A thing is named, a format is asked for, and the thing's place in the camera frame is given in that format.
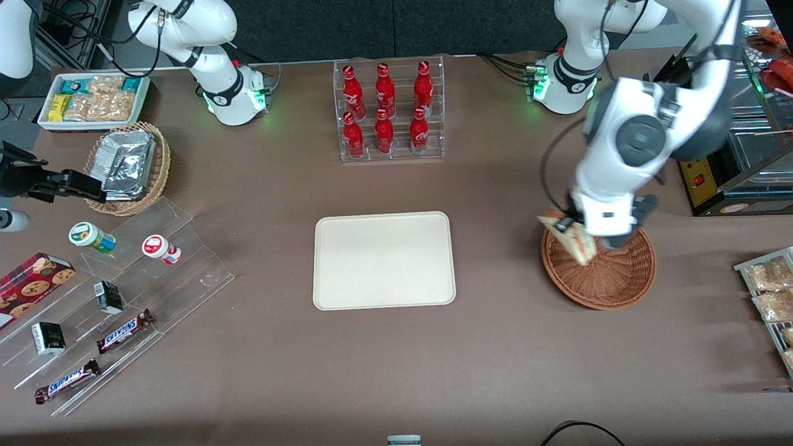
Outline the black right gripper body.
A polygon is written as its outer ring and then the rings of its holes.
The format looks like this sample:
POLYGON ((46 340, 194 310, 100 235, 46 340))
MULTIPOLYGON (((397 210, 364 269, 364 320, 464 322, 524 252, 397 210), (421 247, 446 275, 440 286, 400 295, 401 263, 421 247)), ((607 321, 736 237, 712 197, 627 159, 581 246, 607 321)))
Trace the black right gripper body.
POLYGON ((58 173, 43 168, 49 161, 13 144, 2 144, 1 152, 1 197, 26 196, 33 185, 57 185, 58 173))

